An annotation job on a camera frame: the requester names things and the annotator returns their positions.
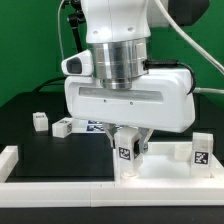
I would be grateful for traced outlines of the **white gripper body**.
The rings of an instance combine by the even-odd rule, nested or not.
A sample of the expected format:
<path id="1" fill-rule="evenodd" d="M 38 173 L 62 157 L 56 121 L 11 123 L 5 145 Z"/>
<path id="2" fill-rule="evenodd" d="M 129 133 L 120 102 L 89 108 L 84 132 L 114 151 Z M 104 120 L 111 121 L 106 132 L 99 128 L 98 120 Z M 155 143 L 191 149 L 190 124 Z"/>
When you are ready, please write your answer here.
<path id="1" fill-rule="evenodd" d="M 177 133 L 195 120 L 187 69 L 151 69 L 134 79 L 130 89 L 109 90 L 92 76 L 88 50 L 63 60 L 61 67 L 67 108 L 76 119 Z"/>

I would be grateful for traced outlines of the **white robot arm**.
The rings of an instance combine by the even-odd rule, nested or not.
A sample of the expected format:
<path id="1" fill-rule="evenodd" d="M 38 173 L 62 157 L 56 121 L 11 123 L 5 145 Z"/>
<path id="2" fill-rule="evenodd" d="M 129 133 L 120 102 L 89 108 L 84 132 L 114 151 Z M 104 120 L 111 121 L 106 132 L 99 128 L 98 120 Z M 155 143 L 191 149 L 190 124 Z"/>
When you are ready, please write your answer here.
<path id="1" fill-rule="evenodd" d="M 147 40 L 152 27 L 171 26 L 224 74 L 182 30 L 208 7 L 209 0 L 81 0 L 89 48 L 61 63 L 69 113 L 102 122 L 111 142 L 118 125 L 135 127 L 142 153 L 153 131 L 185 131 L 195 120 L 194 72 L 176 60 L 149 59 Z"/>

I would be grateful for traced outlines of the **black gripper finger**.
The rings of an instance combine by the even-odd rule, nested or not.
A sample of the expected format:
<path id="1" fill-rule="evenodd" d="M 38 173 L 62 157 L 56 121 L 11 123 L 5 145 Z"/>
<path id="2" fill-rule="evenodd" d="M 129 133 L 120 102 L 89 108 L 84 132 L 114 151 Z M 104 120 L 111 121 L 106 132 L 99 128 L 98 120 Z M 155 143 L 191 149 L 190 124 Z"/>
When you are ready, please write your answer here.
<path id="1" fill-rule="evenodd" d="M 103 123 L 102 126 L 104 129 L 104 132 L 106 133 L 107 137 L 109 138 L 111 147 L 114 148 L 114 146 L 115 146 L 114 135 L 117 132 L 117 128 L 115 127 L 114 124 L 111 124 L 111 123 Z"/>
<path id="2" fill-rule="evenodd" d="M 138 128 L 141 138 L 139 140 L 139 149 L 142 154 L 148 151 L 148 141 L 153 134 L 153 129 Z"/>

